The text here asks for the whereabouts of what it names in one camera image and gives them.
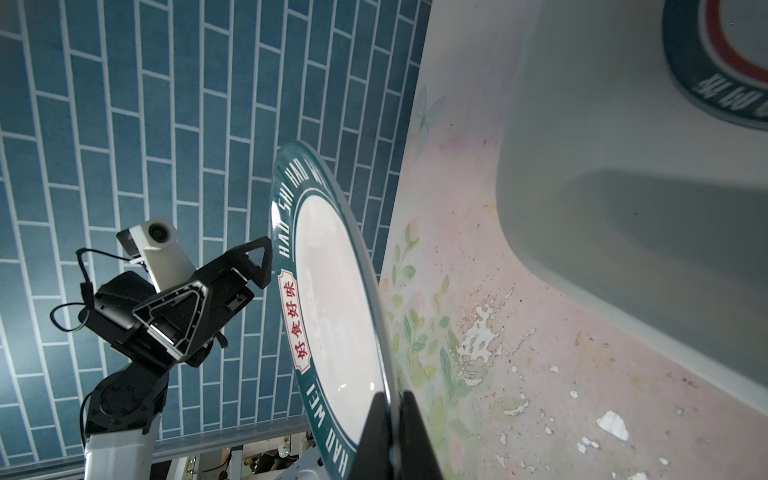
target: camera lens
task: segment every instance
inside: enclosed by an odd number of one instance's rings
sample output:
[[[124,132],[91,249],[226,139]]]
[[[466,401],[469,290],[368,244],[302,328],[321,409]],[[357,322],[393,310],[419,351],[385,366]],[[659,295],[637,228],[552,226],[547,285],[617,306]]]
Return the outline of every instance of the camera lens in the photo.
[[[149,226],[149,236],[156,242],[164,243],[168,240],[168,229],[159,223],[153,223]]]

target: blue tile wall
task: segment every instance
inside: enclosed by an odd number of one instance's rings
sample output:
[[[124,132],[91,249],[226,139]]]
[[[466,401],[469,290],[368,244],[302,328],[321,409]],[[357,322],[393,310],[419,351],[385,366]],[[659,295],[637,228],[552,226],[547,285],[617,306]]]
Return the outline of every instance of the blue tile wall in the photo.
[[[4,3],[0,476],[82,455],[81,401],[127,363],[48,320],[80,300],[79,247],[121,253],[119,230],[167,217],[199,266],[263,236],[273,159],[300,138],[381,270],[431,1],[175,3]],[[101,284],[132,267],[88,268]],[[171,372],[161,441],[303,414],[280,312],[277,290],[259,292],[228,348]]]

